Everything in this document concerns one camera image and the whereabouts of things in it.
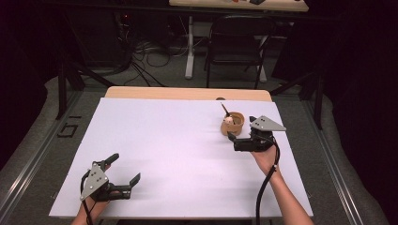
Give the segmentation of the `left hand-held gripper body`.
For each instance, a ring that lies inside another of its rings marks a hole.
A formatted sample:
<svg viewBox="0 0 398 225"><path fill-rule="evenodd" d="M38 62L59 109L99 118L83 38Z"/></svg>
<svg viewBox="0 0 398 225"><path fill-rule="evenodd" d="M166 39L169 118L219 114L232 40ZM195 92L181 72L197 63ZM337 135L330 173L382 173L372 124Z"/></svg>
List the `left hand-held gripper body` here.
<svg viewBox="0 0 398 225"><path fill-rule="evenodd" d="M110 164L109 159L92 163L91 169L83 177L81 202L88 197L96 202L128 200L130 198L131 185L115 186L109 181L105 172Z"/></svg>

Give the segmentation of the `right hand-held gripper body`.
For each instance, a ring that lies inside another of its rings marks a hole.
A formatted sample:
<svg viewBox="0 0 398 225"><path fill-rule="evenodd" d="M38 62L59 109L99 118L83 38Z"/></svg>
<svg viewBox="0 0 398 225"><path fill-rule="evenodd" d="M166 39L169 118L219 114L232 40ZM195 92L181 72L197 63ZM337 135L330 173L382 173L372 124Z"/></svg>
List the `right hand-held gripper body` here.
<svg viewBox="0 0 398 225"><path fill-rule="evenodd" d="M250 122L250 137L236 139L234 149L242 152L264 152L276 144L274 131L286 131L286 128L262 115Z"/></svg>

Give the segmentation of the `yellow pen holder with figurine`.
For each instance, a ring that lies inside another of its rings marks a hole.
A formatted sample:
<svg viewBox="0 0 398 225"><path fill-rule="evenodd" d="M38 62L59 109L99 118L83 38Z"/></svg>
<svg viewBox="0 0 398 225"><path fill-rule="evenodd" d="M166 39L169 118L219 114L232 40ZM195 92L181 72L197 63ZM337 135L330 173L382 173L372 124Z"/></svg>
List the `yellow pen holder with figurine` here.
<svg viewBox="0 0 398 225"><path fill-rule="evenodd" d="M230 115L226 115L221 124L221 133L227 136L229 132L238 136L245 123L245 118L240 112L231 112Z"/></svg>

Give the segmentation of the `person's right hand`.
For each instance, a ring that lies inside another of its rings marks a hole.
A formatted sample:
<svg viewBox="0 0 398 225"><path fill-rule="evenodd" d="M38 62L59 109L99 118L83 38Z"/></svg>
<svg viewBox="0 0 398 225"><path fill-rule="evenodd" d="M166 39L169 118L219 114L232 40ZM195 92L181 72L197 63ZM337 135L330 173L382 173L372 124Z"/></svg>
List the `person's right hand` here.
<svg viewBox="0 0 398 225"><path fill-rule="evenodd" d="M252 152L254 160L265 175L268 175L271 168L275 165L276 153L277 148L275 145L272 145L264 152Z"/></svg>

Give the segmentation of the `person's left hand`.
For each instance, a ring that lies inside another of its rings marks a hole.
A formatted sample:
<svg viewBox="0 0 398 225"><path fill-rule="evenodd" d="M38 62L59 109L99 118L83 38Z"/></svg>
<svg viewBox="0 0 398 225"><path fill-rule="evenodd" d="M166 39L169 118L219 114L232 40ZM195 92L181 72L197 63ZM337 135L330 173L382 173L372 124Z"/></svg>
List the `person's left hand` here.
<svg viewBox="0 0 398 225"><path fill-rule="evenodd" d="M91 196L88 196L84 201L82 201L83 212L86 212L88 215L91 214L96 220L106 209L108 204L109 201L97 202Z"/></svg>

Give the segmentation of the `white table cover sheet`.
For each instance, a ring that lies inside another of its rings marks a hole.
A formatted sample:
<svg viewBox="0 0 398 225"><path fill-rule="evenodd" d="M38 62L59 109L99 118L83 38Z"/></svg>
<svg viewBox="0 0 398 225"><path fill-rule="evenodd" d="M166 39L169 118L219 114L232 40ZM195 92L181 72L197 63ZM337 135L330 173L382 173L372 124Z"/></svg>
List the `white table cover sheet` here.
<svg viewBox="0 0 398 225"><path fill-rule="evenodd" d="M110 181L139 183L128 200L113 201L104 218L277 218L281 212L253 156L235 151L221 133L224 110L245 117L281 117L273 102L154 100L105 97L99 102L50 211L77 214L82 176L92 162L118 153Z"/></svg>

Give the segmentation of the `black metal stand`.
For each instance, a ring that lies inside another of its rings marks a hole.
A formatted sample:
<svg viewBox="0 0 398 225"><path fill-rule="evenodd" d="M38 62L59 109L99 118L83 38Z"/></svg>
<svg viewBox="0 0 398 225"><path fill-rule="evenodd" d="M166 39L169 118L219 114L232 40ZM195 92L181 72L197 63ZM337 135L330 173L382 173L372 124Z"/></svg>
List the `black metal stand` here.
<svg viewBox="0 0 398 225"><path fill-rule="evenodd" d="M115 86L113 82L106 80L99 74L82 66L81 64L70 61L68 59L62 59L58 66L58 115L56 119L59 120L66 113L68 109L68 97L67 97L67 84L74 91L83 91L85 84L82 75L94 79L98 83L103 84L106 87Z"/></svg>
<svg viewBox="0 0 398 225"><path fill-rule="evenodd" d="M277 96L297 84L301 84L301 90L298 93L298 97L301 100L309 100L311 97L314 97L313 119L317 128L321 129L321 113L324 90L324 75L322 73L315 71L307 73L293 81L282 84L278 88L272 90L270 94L272 96Z"/></svg>

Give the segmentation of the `black folding chair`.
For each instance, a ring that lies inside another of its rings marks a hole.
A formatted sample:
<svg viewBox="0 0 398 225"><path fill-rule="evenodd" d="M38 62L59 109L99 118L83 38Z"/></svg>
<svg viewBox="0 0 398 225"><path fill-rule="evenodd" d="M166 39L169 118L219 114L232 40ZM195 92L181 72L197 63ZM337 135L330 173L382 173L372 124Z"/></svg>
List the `black folding chair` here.
<svg viewBox="0 0 398 225"><path fill-rule="evenodd" d="M256 67L254 89L258 87L269 39L276 31L276 22L266 16L226 15L210 27L205 71L207 86L211 66Z"/></svg>

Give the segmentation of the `wooden desk with white legs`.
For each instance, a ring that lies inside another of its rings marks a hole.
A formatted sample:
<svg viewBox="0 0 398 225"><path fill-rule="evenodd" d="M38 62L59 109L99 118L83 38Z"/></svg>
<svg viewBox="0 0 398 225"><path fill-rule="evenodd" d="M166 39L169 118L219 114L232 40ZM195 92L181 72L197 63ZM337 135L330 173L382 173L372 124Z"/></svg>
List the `wooden desk with white legs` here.
<svg viewBox="0 0 398 225"><path fill-rule="evenodd" d="M292 12L305 13L309 10L308 5L304 0L265 0L260 5L251 4L248 2L233 2L231 0L169 0L169 5L172 7L179 7L180 9L237 9L243 12L245 9L253 12ZM204 38L208 35L210 29L210 22L199 22L193 16L189 17L188 24L188 56L185 71L185 78L191 79L193 77L193 63L194 63L194 46L193 39L195 37Z"/></svg>

